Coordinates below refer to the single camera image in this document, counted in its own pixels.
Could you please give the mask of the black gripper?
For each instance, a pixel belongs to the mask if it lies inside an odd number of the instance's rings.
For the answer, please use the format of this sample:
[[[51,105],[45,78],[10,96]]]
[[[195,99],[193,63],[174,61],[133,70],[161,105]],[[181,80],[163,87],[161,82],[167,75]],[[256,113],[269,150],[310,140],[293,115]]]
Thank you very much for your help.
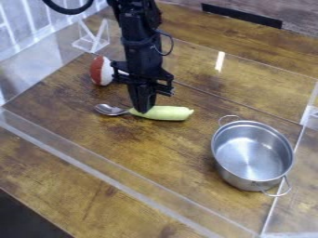
[[[133,106],[138,112],[146,113],[155,105],[158,94],[173,95],[174,75],[163,69],[162,39],[122,39],[122,44],[126,60],[111,62],[114,79],[127,85]]]

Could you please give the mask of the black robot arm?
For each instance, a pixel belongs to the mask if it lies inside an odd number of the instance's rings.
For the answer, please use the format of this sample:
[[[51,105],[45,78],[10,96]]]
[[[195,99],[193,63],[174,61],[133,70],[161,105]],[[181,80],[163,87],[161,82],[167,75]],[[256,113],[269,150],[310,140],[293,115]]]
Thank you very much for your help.
[[[174,75],[163,67],[162,37],[170,37],[158,26],[162,12],[154,0],[107,0],[122,30],[126,60],[113,61],[114,81],[127,85],[134,108],[146,113],[157,95],[173,95]]]

